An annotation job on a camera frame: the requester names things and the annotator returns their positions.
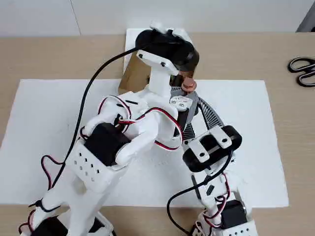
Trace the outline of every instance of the white bracket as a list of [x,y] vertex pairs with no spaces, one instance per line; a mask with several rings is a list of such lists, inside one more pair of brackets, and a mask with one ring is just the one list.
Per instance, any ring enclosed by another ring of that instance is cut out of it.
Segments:
[[232,145],[231,138],[218,125],[210,129],[209,133],[213,135],[221,148],[225,149]]
[[151,67],[149,91],[169,99],[171,94],[170,76],[178,75],[178,69],[170,60],[143,50],[138,51],[137,57]]

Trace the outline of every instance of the scissors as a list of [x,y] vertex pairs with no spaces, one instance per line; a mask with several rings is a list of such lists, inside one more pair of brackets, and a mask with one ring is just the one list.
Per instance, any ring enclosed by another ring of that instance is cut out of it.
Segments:
[[[298,61],[307,62],[307,65],[301,66],[301,67],[294,67],[294,64]],[[296,78],[296,82],[303,87],[315,87],[315,83],[305,83],[303,80],[305,78],[315,76],[315,59],[313,58],[307,58],[307,57],[298,57],[289,62],[287,65],[287,68],[292,73],[298,73],[301,71],[304,71],[305,73],[298,76]]]

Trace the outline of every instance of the copper object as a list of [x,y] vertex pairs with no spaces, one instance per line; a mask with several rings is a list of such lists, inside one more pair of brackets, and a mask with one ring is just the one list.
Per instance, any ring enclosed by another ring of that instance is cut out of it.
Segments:
[[182,90],[185,92],[193,92],[197,87],[197,83],[193,78],[185,77],[182,83]]

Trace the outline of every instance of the red and white wire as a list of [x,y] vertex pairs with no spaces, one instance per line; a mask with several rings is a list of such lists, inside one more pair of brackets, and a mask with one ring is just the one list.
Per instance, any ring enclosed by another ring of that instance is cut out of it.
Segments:
[[147,110],[142,116],[138,117],[136,120],[132,120],[132,119],[122,119],[119,121],[119,124],[127,124],[127,125],[131,125],[134,124],[135,122],[139,121],[140,119],[144,118],[145,115],[149,112],[159,112],[162,113],[163,115],[165,115],[169,120],[171,120],[171,122],[173,122],[175,124],[176,129],[178,130],[179,133],[179,138],[180,138],[180,145],[178,145],[177,147],[169,147],[157,140],[155,140],[155,144],[159,145],[160,147],[162,147],[163,149],[166,150],[176,150],[178,149],[181,144],[183,143],[183,131],[180,127],[180,125],[178,124],[177,120],[175,120],[166,110],[159,108],[159,107],[153,107],[150,108],[149,110]]
[[226,192],[227,192],[227,196],[219,196],[219,197],[215,197],[216,201],[217,202],[221,202],[221,207],[220,209],[212,216],[209,216],[206,214],[207,210],[203,211],[202,212],[202,215],[204,217],[204,220],[207,222],[208,225],[210,225],[211,227],[213,228],[218,228],[220,227],[220,224],[216,225],[216,224],[213,224],[210,220],[216,218],[217,216],[221,215],[221,213],[223,212],[225,206],[226,206],[226,203],[227,203],[227,199],[230,197],[231,195],[231,189],[230,189],[230,186],[228,184],[228,181],[227,181],[227,177],[226,177],[226,174],[223,173],[223,176],[225,178],[225,187],[226,187]]
[[56,160],[55,160],[53,157],[51,157],[50,155],[44,155],[44,156],[41,158],[41,160],[40,160],[40,164],[41,164],[41,166],[42,166],[42,168],[43,168],[43,171],[44,171],[45,175],[46,175],[47,178],[48,178],[48,190],[50,190],[51,187],[52,187],[52,180],[51,180],[51,176],[50,176],[49,172],[47,171],[47,169],[46,169],[46,167],[45,167],[45,163],[44,163],[45,158],[48,158],[49,160],[51,160],[51,161],[52,161],[54,164],[56,164],[56,165],[62,165],[63,162],[58,162],[58,161],[56,161]]
[[[117,101],[120,105],[122,105],[122,107],[123,107],[123,108],[125,109],[125,111],[126,111],[127,119],[131,119],[132,113],[131,113],[131,110],[130,110],[129,106],[128,106],[121,98],[119,98],[119,97],[117,97],[117,96],[114,96],[114,95],[108,95],[108,96],[104,97],[104,99],[102,100],[102,102],[101,102],[100,105],[99,105],[98,113],[97,113],[97,114],[98,114],[98,115],[100,114],[100,112],[101,112],[101,110],[102,110],[102,107],[103,107],[105,101],[108,100],[108,99],[110,99],[110,98],[111,98],[111,99],[114,99],[114,100]],[[122,130],[122,132],[125,133],[126,130],[128,129],[128,127],[129,127],[129,124],[124,127],[124,129]]]
[[196,228],[201,232],[202,236],[206,236],[205,232],[203,232],[203,229],[198,225],[198,223],[201,224],[200,221],[196,220],[195,221]]

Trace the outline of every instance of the electric cable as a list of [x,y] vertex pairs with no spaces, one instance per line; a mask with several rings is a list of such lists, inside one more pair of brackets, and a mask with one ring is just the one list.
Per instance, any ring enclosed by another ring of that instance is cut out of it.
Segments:
[[227,157],[227,160],[226,160],[225,164],[224,164],[224,165],[221,167],[221,169],[220,169],[218,172],[216,172],[213,176],[210,176],[209,178],[206,178],[204,181],[202,181],[202,182],[199,183],[199,184],[194,185],[193,187],[184,189],[184,190],[182,190],[182,191],[180,191],[180,192],[174,194],[174,195],[168,200],[167,205],[166,205],[166,211],[167,211],[168,218],[171,220],[171,222],[172,222],[179,230],[181,230],[182,232],[184,232],[186,235],[189,235],[189,231],[187,231],[186,229],[184,229],[183,227],[181,227],[181,226],[173,219],[173,217],[172,217],[172,215],[171,215],[171,212],[170,212],[170,205],[171,205],[172,201],[173,201],[175,198],[177,198],[177,197],[179,197],[179,196],[181,196],[181,195],[183,195],[183,194],[185,194],[185,193],[187,193],[187,192],[190,192],[190,191],[192,191],[192,190],[195,190],[195,189],[197,189],[197,188],[199,188],[199,187],[201,187],[201,186],[203,186],[203,185],[206,185],[207,183],[209,183],[210,181],[212,181],[213,179],[215,179],[216,177],[218,177],[219,175],[221,175],[221,174],[224,172],[224,170],[227,168],[228,164],[230,163],[230,160],[231,160],[231,158],[232,158],[232,155],[233,155],[233,150],[230,151],[230,153],[229,153],[229,155],[228,155],[228,157]]

